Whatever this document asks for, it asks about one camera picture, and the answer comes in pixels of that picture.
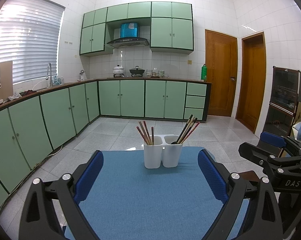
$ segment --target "utensil holder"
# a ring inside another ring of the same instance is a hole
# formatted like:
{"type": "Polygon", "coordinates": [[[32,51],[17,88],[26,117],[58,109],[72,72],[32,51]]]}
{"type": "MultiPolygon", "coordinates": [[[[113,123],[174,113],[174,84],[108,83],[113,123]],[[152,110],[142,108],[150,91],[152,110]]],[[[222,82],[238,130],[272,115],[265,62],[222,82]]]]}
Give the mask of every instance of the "utensil holder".
{"type": "Polygon", "coordinates": [[[147,145],[144,142],[144,165],[148,169],[160,167],[163,150],[163,140],[161,136],[154,136],[154,145],[147,145]]]}
{"type": "Polygon", "coordinates": [[[164,135],[164,149],[162,153],[163,166],[173,168],[178,165],[183,144],[171,144],[178,139],[178,135],[164,135]]]}

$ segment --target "green bottle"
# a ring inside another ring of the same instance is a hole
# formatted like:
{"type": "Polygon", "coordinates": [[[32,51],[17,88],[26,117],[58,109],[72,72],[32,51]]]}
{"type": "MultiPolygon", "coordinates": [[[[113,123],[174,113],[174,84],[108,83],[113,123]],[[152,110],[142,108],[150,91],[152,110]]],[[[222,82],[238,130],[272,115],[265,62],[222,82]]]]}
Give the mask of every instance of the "green bottle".
{"type": "Polygon", "coordinates": [[[202,74],[200,79],[207,81],[207,67],[205,64],[202,66],[202,74]]]}

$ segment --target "white blind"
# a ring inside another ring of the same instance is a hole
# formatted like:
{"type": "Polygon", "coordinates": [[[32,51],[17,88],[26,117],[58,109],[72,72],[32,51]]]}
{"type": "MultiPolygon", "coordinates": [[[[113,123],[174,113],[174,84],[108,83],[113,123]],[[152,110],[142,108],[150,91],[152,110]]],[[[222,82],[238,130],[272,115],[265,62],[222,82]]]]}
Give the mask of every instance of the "white blind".
{"type": "Polygon", "coordinates": [[[0,62],[13,61],[13,83],[57,75],[64,8],[47,0],[7,0],[0,11],[0,62]]]}

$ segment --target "beige board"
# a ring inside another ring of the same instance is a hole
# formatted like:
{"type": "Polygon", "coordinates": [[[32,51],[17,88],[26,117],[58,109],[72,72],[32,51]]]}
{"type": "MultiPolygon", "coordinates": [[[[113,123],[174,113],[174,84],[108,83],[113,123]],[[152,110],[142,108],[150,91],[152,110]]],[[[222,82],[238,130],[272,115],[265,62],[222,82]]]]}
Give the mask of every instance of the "beige board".
{"type": "Polygon", "coordinates": [[[0,100],[13,95],[13,62],[6,61],[0,63],[0,100]]]}

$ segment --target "brown door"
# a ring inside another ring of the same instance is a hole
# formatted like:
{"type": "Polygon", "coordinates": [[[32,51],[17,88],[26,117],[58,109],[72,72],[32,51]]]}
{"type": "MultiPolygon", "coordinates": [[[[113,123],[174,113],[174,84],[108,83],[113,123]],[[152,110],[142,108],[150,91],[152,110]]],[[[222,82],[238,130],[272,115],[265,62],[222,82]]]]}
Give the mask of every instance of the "brown door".
{"type": "Polygon", "coordinates": [[[205,30],[207,81],[212,83],[208,114],[231,116],[237,77],[237,38],[205,30]]]}
{"type": "Polygon", "coordinates": [[[266,79],[264,33],[242,39],[243,66],[236,118],[255,132],[263,103],[266,79]]]}

